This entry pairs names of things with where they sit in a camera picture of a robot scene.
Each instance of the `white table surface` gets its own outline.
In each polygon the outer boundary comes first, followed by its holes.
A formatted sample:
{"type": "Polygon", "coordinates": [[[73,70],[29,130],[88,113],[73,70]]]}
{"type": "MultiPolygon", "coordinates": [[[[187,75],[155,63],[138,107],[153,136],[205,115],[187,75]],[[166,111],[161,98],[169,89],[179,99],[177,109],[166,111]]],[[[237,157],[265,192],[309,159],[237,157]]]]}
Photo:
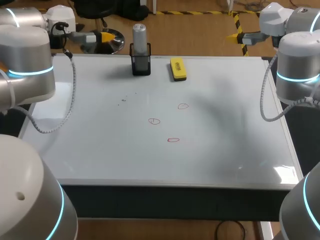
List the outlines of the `white table surface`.
{"type": "MultiPolygon", "coordinates": [[[[268,62],[183,58],[187,80],[172,82],[169,56],[153,56],[151,75],[134,77],[129,56],[75,54],[70,119],[51,134],[38,133],[27,119],[20,138],[63,185],[293,188],[302,172],[286,121],[260,116],[268,62]]],[[[59,124],[71,99],[68,58],[55,56],[53,66],[54,97],[31,107],[44,129],[59,124]]],[[[264,109],[268,117],[282,110],[271,74],[264,109]]]]}

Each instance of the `black pen holder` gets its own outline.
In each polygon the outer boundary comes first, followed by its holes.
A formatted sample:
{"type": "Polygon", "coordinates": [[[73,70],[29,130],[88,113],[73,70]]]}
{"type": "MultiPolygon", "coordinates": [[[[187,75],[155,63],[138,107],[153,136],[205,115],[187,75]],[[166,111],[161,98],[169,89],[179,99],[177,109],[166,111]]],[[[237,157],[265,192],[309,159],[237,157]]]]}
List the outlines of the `black pen holder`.
{"type": "Polygon", "coordinates": [[[148,76],[151,74],[151,44],[147,43],[147,55],[135,55],[134,44],[130,43],[130,57],[132,74],[134,76],[148,76]]]}

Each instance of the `red marker mark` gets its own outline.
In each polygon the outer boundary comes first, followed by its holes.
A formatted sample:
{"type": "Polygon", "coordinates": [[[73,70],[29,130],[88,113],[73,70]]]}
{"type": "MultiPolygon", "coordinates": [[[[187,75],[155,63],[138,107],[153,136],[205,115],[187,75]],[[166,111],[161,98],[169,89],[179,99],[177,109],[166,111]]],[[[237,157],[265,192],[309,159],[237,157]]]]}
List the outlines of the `red marker mark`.
{"type": "Polygon", "coordinates": [[[186,104],[186,103],[180,103],[180,104],[178,105],[178,109],[187,109],[188,107],[189,107],[189,105],[186,104]]]}
{"type": "Polygon", "coordinates": [[[153,124],[153,125],[157,125],[160,123],[160,120],[159,119],[156,119],[156,118],[149,118],[149,123],[153,124]]]}
{"type": "Polygon", "coordinates": [[[168,142],[169,143],[176,143],[176,142],[179,142],[180,141],[180,139],[179,138],[177,138],[177,137],[174,137],[174,138],[168,138],[168,142]]]}

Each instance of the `whiteboard eraser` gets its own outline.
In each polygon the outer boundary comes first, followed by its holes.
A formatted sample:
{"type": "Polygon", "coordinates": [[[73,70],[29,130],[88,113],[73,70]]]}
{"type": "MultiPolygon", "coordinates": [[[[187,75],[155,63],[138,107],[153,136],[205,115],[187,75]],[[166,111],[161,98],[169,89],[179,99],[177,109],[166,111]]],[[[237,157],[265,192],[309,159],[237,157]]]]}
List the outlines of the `whiteboard eraser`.
{"type": "Polygon", "coordinates": [[[181,57],[170,58],[170,66],[173,74],[173,79],[177,81],[185,81],[187,79],[187,72],[184,61],[181,57]]]}

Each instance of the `marker holder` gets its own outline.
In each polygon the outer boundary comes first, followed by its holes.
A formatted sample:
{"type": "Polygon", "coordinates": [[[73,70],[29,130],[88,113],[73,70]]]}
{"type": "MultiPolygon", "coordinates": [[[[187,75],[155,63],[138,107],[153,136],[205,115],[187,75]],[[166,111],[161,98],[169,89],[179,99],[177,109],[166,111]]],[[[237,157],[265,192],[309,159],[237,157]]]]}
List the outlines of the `marker holder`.
{"type": "Polygon", "coordinates": [[[134,76],[149,76],[151,74],[151,44],[147,43],[148,55],[135,55],[134,44],[130,43],[130,57],[132,65],[132,74],[134,76]],[[145,70],[137,69],[136,63],[145,63],[147,67],[145,70]]]}

